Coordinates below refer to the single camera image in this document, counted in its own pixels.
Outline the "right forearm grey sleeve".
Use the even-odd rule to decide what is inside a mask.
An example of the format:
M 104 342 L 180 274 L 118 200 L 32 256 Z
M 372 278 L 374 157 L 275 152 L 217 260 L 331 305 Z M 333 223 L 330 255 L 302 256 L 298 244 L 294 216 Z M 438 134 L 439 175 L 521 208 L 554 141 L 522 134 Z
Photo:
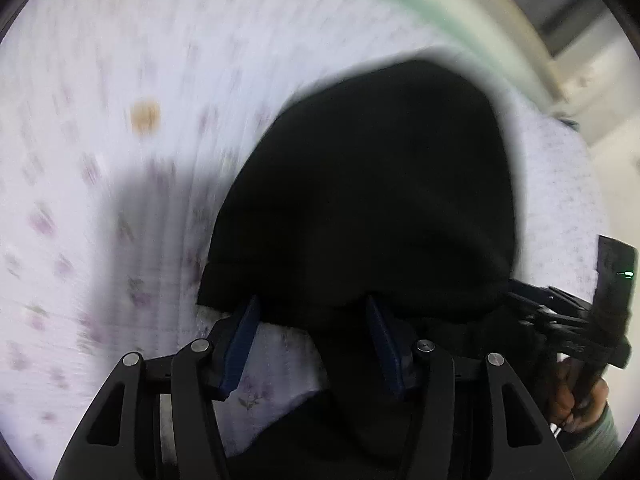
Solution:
M 561 431 L 558 442 L 576 480 L 599 479 L 620 450 L 608 405 L 593 426 L 582 432 Z

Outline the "person's right hand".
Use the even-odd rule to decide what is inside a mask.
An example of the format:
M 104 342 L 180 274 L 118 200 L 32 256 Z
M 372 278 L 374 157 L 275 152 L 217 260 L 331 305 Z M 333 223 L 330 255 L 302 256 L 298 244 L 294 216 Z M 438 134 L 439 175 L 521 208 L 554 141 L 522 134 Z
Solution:
M 608 406 L 608 383 L 600 378 L 592 387 L 587 404 L 578 408 L 570 386 L 567 383 L 573 359 L 559 362 L 551 382 L 549 420 L 555 426 L 570 434 L 577 434 L 594 426 Z

